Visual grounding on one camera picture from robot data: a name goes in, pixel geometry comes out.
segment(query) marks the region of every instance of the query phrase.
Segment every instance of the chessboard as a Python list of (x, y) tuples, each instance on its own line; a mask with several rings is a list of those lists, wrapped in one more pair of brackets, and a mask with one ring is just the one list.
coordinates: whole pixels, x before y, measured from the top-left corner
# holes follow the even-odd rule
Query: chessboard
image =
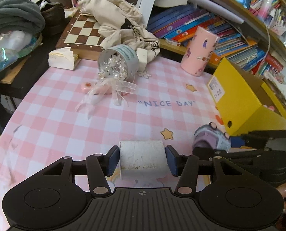
[(99, 45), (104, 40), (98, 33), (99, 23), (93, 16), (82, 15), (80, 10), (74, 14), (62, 33), (56, 48), (71, 47), (79, 58), (97, 61), (103, 48)]

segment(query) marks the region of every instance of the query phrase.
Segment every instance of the label sticker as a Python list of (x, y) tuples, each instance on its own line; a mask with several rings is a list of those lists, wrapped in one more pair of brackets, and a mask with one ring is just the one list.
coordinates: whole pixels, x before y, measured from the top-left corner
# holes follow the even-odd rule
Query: label sticker
[(216, 78), (216, 76), (213, 76), (209, 83), (207, 84), (209, 87), (211, 94), (216, 102), (219, 102), (221, 97), (224, 95), (225, 91), (223, 87), (221, 86), (220, 82)]

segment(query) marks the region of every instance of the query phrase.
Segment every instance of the plastic bag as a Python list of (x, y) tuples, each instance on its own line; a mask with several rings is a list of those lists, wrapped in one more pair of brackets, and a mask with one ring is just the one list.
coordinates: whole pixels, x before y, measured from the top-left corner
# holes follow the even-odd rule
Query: plastic bag
[(0, 72), (18, 58), (28, 55), (37, 45), (37, 38), (23, 31), (0, 34)]

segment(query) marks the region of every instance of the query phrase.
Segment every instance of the white foam block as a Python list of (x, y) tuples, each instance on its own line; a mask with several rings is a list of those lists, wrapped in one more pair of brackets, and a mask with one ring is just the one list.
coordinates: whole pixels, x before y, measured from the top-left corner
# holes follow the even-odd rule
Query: white foam block
[(169, 173), (161, 140), (120, 141), (121, 180), (157, 179)]
[(139, 58), (139, 71), (143, 72), (147, 64), (147, 49), (138, 48), (136, 50), (136, 55)]
[(75, 70), (80, 61), (78, 55), (73, 55), (70, 47), (51, 51), (48, 59), (49, 67), (69, 70)]

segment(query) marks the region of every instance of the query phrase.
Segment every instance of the yellow box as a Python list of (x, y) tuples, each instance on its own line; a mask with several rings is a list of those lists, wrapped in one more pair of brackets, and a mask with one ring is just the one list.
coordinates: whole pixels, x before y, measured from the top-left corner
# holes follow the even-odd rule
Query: yellow box
[[(272, 90), (227, 59), (221, 61), (207, 87), (229, 135), (286, 129), (286, 110)], [(273, 105), (275, 111), (264, 105)]]

